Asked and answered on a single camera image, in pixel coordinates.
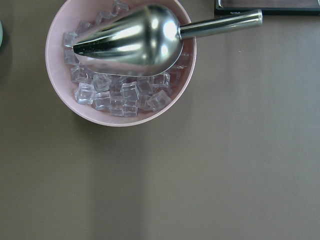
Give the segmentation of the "dark glass tray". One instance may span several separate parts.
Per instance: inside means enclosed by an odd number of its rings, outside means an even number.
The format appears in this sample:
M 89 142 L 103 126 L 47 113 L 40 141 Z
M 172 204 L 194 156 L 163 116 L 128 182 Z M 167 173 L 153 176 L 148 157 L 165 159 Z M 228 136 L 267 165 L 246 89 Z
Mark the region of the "dark glass tray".
M 260 9 L 265 15 L 319 16 L 319 0 L 216 0 L 216 14 L 235 14 Z

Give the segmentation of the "pink ice bowl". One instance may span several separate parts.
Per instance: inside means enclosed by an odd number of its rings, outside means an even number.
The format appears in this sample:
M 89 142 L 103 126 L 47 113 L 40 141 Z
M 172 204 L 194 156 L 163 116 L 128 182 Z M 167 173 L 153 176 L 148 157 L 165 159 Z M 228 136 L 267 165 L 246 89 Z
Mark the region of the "pink ice bowl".
M 179 84 L 173 89 L 171 103 L 158 112 L 139 112 L 136 117 L 119 117 L 97 111 L 90 105 L 76 103 L 74 93 L 78 88 L 71 81 L 70 66 L 64 63 L 63 34 L 77 29 L 81 20 L 93 23 L 98 12 L 112 10 L 111 0 L 67 0 L 55 15 L 45 45 L 45 62 L 50 82 L 63 103 L 78 116 L 109 127 L 129 127 L 146 123 L 169 110 L 186 90 L 196 63 L 197 43 L 195 39 L 184 42 L 183 50 L 189 54 L 188 66 L 181 71 Z

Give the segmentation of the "steel ice scoop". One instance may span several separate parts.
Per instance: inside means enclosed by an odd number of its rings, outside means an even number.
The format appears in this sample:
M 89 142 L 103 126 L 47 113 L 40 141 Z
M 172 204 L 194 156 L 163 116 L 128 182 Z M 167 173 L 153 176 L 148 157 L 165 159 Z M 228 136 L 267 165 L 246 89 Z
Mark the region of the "steel ice scoop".
M 155 76 L 180 57 L 184 41 L 261 26 L 260 9 L 181 25 L 166 6 L 148 3 L 82 33 L 72 49 L 96 73 Z

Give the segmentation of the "green ceramic bowl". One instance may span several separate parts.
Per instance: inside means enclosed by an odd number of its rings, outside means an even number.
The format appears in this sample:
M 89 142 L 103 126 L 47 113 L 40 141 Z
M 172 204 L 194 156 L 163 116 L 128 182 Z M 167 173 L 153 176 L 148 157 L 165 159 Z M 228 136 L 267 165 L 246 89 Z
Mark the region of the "green ceramic bowl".
M 2 22 L 0 21 L 0 46 L 2 45 L 3 42 L 3 25 Z

